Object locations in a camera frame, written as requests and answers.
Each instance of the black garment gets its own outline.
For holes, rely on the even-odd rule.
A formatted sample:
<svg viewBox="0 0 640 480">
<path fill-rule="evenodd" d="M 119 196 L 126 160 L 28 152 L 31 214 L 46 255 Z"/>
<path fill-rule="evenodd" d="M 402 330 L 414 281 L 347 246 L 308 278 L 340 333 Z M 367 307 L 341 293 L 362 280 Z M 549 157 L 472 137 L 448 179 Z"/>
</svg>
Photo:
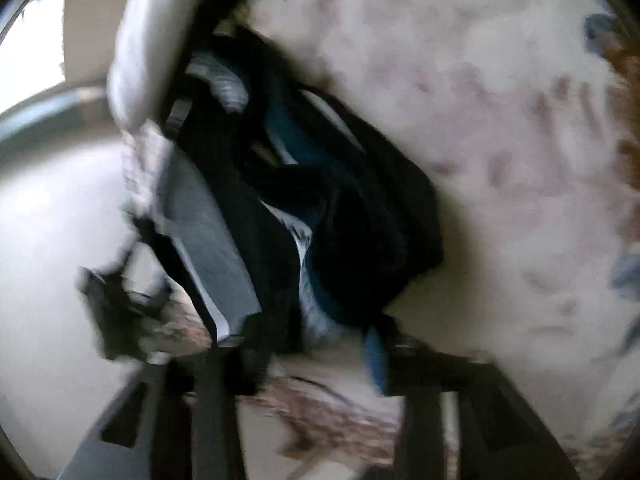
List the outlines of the black garment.
<svg viewBox="0 0 640 480">
<path fill-rule="evenodd" d="M 339 101 L 297 82 L 256 35 L 239 29 L 235 39 L 213 38 L 208 54 L 243 81 L 248 105 L 224 121 L 200 87 L 177 143 L 218 202 L 260 304 L 276 308 L 272 289 L 290 292 L 300 274 L 264 202 L 280 219 L 288 215 L 311 229 L 303 265 L 319 307 L 337 322 L 368 326 L 409 279 L 442 260 L 433 186 Z M 354 139 L 303 90 L 324 99 Z M 256 149 L 275 152 L 274 142 L 293 164 L 274 164 Z"/>
</svg>

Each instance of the white fabric surface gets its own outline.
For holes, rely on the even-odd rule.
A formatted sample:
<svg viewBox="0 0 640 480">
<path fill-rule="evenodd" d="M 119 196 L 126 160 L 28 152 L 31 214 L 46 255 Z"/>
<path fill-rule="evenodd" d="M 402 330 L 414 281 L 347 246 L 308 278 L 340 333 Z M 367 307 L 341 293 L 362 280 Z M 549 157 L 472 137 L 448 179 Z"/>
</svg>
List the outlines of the white fabric surface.
<svg viewBox="0 0 640 480">
<path fill-rule="evenodd" d="M 203 0 L 127 0 L 107 96 L 116 124 L 134 133 L 154 120 Z"/>
</svg>

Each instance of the beige wall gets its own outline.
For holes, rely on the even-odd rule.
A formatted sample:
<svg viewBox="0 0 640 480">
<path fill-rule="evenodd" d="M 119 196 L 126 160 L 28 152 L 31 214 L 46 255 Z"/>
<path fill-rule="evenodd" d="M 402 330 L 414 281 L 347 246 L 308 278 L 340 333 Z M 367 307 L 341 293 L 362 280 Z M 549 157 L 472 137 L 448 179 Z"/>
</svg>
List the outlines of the beige wall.
<svg viewBox="0 0 640 480">
<path fill-rule="evenodd" d="M 65 0 L 66 79 L 82 82 L 105 74 L 127 0 Z"/>
</svg>

